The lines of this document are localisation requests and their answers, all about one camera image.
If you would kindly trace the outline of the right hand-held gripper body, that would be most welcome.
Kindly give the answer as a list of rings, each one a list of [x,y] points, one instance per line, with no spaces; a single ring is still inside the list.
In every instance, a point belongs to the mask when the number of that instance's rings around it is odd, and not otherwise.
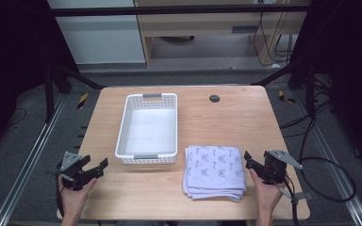
[[[265,159],[265,168],[266,171],[270,174],[269,179],[265,179],[266,183],[271,184],[281,184],[286,183],[286,174],[287,174],[287,165],[302,170],[303,166],[295,160],[287,151],[283,150],[268,150],[264,152]],[[299,200],[311,200],[313,195],[308,192],[294,193],[292,191],[286,191],[284,188],[279,187],[279,191],[291,199],[292,201]]]

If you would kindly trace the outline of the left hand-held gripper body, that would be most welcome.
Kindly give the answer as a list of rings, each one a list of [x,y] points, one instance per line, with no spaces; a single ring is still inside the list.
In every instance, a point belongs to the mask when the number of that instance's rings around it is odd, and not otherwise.
[[[72,190],[80,190],[88,183],[83,168],[81,171],[76,168],[76,163],[81,157],[84,156],[65,152],[57,165],[57,173],[62,178],[63,185]]]

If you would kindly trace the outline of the white patterned towel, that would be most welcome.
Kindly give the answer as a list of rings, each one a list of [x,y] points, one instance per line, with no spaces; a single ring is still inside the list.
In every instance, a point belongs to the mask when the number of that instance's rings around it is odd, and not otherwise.
[[[194,200],[225,197],[239,202],[246,190],[239,148],[189,145],[183,190]]]

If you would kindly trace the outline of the white plastic basket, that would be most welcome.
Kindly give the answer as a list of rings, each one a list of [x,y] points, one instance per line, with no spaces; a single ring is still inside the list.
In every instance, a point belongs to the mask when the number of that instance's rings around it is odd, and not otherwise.
[[[124,164],[173,164],[178,153],[177,100],[175,93],[128,95],[115,156]]]

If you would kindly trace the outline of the person's left hand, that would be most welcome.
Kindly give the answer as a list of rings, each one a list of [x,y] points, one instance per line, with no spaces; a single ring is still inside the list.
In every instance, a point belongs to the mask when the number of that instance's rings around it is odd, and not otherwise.
[[[89,193],[96,183],[97,178],[92,178],[81,190],[71,190],[63,185],[61,177],[58,178],[59,194],[65,217],[74,217],[82,213]]]

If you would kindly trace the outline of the person's right hand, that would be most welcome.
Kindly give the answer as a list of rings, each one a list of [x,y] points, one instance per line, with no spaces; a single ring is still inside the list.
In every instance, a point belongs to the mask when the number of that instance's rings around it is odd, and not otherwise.
[[[282,197],[279,188],[284,188],[286,185],[284,183],[266,185],[253,169],[250,169],[250,174],[255,183],[257,216],[272,216],[273,210]]]

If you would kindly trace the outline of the yellow black striped tape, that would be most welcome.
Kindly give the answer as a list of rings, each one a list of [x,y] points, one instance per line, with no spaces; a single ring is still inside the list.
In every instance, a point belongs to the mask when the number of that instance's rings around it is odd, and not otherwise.
[[[279,96],[279,100],[281,100],[283,102],[287,102],[287,103],[290,103],[290,104],[296,103],[295,99],[287,98],[282,90],[278,91],[278,96]]]
[[[77,104],[77,109],[83,108],[84,104],[86,103],[86,100],[88,98],[88,93],[83,93],[79,99],[79,102]]]

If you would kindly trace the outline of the white cabinet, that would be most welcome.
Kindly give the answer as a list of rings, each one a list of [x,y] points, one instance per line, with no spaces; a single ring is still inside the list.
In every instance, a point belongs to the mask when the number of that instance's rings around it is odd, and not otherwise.
[[[134,7],[133,0],[48,0],[51,9]],[[77,65],[144,63],[137,17],[57,17]]]

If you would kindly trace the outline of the light wooden office desk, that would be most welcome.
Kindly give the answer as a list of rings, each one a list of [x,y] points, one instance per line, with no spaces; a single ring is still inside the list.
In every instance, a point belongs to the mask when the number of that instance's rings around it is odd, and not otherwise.
[[[201,5],[306,4],[311,0],[133,0],[137,7]],[[140,15],[145,39],[204,35],[248,34],[261,63],[275,60],[275,46],[282,35],[300,33],[306,13],[253,12],[212,14]]]

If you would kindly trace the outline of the silver aluminium rail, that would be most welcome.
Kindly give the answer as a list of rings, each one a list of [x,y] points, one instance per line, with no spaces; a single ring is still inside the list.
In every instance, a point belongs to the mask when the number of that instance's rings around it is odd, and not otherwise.
[[[322,197],[331,202],[344,203],[354,221],[356,226],[362,226],[362,202],[356,195],[356,186],[352,176],[338,163],[335,156],[332,154],[330,146],[328,145],[325,137],[316,124],[314,119],[311,119],[305,109],[304,96],[300,91],[292,91],[293,96],[296,98],[297,105],[302,109],[303,113],[308,117],[307,129],[304,133],[304,141],[299,151],[299,159],[304,161],[316,160],[325,162],[327,168],[333,178],[334,184],[337,188],[339,198],[331,198],[322,195]],[[316,144],[318,145],[320,155],[304,157],[304,146],[308,134],[311,133]]]
[[[54,112],[51,119],[43,125],[39,133],[39,136],[37,137],[27,159],[25,160],[25,163],[23,164],[23,167],[21,168],[13,186],[11,187],[8,195],[6,196],[5,201],[1,205],[0,226],[7,226],[8,221],[18,201],[20,200],[25,190],[25,186],[28,183],[32,171],[34,170],[41,156],[45,144],[57,123],[58,117],[62,111],[66,99],[67,99],[66,95],[59,94],[58,100],[54,106]]]

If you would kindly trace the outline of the black slanted frame strut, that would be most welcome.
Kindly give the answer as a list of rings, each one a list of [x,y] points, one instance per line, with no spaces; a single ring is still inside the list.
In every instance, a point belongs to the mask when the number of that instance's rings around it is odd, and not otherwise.
[[[278,79],[279,77],[290,73],[291,77],[288,80],[288,87],[290,89],[297,89],[302,84],[305,84],[305,109],[311,119],[316,118],[314,106],[314,82],[315,72],[314,64],[311,59],[297,59],[289,63],[283,69],[276,71],[267,78],[258,82],[252,83],[252,86],[267,86],[270,82]]]
[[[56,85],[61,93],[69,93],[72,90],[72,86],[67,80],[68,76],[76,79],[77,81],[87,85],[92,89],[104,88],[103,85],[91,81],[81,73],[72,71],[60,64],[48,63],[43,76],[46,103],[46,122],[49,122],[53,119],[55,112],[53,85]]]

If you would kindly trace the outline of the black horizontal frame bar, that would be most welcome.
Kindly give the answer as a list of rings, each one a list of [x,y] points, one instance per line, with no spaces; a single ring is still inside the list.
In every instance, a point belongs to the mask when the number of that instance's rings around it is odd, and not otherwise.
[[[75,16],[127,16],[208,13],[301,12],[309,11],[310,4],[274,5],[216,5],[216,6],[158,6],[127,8],[55,8],[48,13],[55,17]]]

